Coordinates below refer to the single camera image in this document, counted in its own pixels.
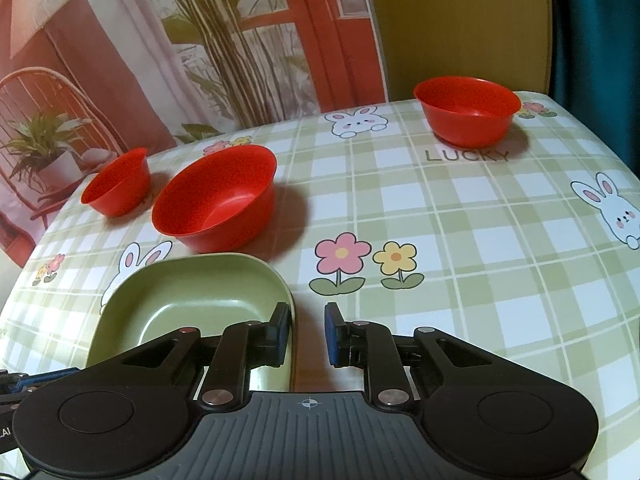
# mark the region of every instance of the rabbit print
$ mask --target rabbit print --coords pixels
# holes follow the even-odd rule
[[[122,282],[124,282],[124,280],[142,267],[159,260],[164,260],[169,254],[172,245],[173,244],[169,240],[162,242],[151,249],[146,256],[142,258],[142,261],[140,261],[140,246],[135,242],[129,244],[127,248],[124,249],[122,256],[120,256],[118,273],[111,280],[107,290],[105,290],[102,295],[102,299],[100,300],[100,314],[102,314],[107,302],[111,299],[113,293],[122,284]]]
[[[596,181],[599,191],[583,182],[572,182],[571,188],[587,204],[600,210],[618,240],[631,249],[640,248],[640,210],[618,194],[618,188],[606,174],[598,173]]]
[[[362,132],[369,130],[378,132],[386,128],[388,119],[376,115],[374,113],[376,109],[375,106],[367,106],[356,110],[353,115],[347,112],[334,112],[325,115],[324,118],[334,124],[332,134],[341,139],[351,139]]]

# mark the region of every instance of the checkered tablecloth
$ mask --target checkered tablecloth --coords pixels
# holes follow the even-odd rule
[[[81,186],[2,311],[1,366],[30,374],[82,367],[124,248],[138,243],[143,258],[167,240],[150,221],[162,184],[205,149],[252,142],[278,158],[276,213],[243,251],[269,262],[295,297],[297,390],[362,387],[356,372],[328,365],[327,301],[337,301],[345,319],[397,334],[436,326],[581,391],[600,420],[586,475],[638,480],[640,227],[631,216],[640,182],[548,97],[520,97],[526,105],[508,136],[488,150],[440,143],[419,104],[407,101],[380,105],[374,127],[355,135],[338,136],[363,129],[345,124],[367,113],[272,124],[159,153],[149,159],[152,194],[124,218],[108,221],[82,206]],[[593,188],[607,207],[607,193],[617,192],[628,202],[614,216],[624,218],[607,212],[611,228],[572,182]],[[616,237],[624,228],[635,238]],[[186,254],[174,240],[167,257]],[[25,471],[17,452],[0,469]]]

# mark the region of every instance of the teal curtain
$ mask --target teal curtain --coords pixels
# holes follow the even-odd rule
[[[553,0],[550,94],[640,174],[640,0]]]

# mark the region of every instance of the silver bolt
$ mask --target silver bolt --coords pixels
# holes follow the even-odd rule
[[[397,406],[398,404],[407,402],[409,400],[409,394],[404,390],[392,388],[390,390],[382,390],[378,394],[378,400],[387,406]]]
[[[234,394],[227,390],[209,390],[202,394],[202,402],[210,406],[223,406],[234,400]]]

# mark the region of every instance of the crosshair symbol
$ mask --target crosshair symbol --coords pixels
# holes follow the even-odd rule
[[[315,408],[318,404],[322,404],[322,402],[318,402],[317,400],[309,397],[308,399],[305,399],[302,402],[299,402],[299,404],[302,404],[306,409],[311,410],[312,408]]]

